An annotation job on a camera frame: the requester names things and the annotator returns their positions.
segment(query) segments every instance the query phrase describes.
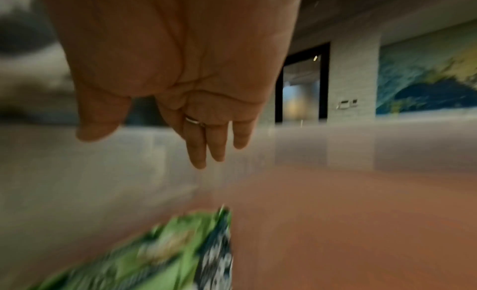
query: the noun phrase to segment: abstract painting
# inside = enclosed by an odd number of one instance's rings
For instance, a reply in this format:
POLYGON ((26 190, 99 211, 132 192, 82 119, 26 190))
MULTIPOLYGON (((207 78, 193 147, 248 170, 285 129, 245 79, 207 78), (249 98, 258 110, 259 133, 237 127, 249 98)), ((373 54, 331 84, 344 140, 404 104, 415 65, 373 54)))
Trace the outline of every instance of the abstract painting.
POLYGON ((477 21, 383 46, 376 114, 477 107, 477 21))

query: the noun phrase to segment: black door frame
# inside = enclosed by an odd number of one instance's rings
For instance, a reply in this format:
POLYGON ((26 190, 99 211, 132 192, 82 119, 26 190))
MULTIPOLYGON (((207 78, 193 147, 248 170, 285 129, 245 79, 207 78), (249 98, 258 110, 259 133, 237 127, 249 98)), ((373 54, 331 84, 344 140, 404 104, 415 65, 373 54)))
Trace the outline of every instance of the black door frame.
MULTIPOLYGON (((319 110, 318 119, 325 121, 328 118, 328 81, 329 81, 329 51, 330 43, 325 43, 296 54, 287 56, 283 65, 290 65, 315 56, 320 56, 320 76, 319 76, 319 110)), ((275 124, 283 122, 283 68, 275 84, 275 124)))

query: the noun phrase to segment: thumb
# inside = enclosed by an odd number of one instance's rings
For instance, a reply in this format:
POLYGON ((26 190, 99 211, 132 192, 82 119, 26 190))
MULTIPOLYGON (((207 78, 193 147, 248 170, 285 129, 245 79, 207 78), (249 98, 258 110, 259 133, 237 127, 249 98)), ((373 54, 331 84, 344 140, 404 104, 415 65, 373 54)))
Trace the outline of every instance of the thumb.
POLYGON ((131 98, 76 82, 80 125, 77 137, 92 142, 113 133, 126 119, 131 98))

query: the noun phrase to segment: silver ring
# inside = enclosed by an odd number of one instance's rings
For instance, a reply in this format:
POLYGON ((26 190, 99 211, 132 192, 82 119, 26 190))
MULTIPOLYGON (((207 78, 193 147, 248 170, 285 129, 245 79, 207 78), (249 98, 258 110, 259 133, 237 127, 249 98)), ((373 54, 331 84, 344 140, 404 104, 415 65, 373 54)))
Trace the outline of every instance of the silver ring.
POLYGON ((204 125, 203 123, 201 123, 201 122, 199 122, 199 121, 197 121, 197 120, 195 120, 195 119, 193 119, 193 118, 190 118, 190 117, 188 117, 188 116, 185 117, 185 120, 188 121, 188 122, 191 123, 191 124, 199 125, 199 126, 202 127, 202 128, 205 127, 205 125, 204 125))

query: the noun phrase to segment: finger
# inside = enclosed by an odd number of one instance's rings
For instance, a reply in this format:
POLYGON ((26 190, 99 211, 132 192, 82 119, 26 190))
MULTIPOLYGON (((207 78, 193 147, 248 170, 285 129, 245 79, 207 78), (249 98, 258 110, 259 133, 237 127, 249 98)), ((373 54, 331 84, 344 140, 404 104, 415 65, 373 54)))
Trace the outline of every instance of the finger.
POLYGON ((207 146, 204 128, 186 121, 184 122, 183 136, 192 165, 198 169, 205 168, 207 146))
POLYGON ((171 110, 157 102, 159 112, 164 121, 182 138, 184 138, 185 115, 181 110, 171 110))
POLYGON ((128 115, 131 98, 76 83, 78 139, 91 142, 113 133, 128 115))
POLYGON ((255 120, 248 122, 233 122, 232 130, 234 132, 234 147, 242 149, 248 145, 253 129, 255 128, 255 120))
POLYGON ((212 158, 216 161, 225 160, 225 147, 227 144, 227 132, 229 124, 222 126, 207 126, 205 129, 205 138, 212 158))

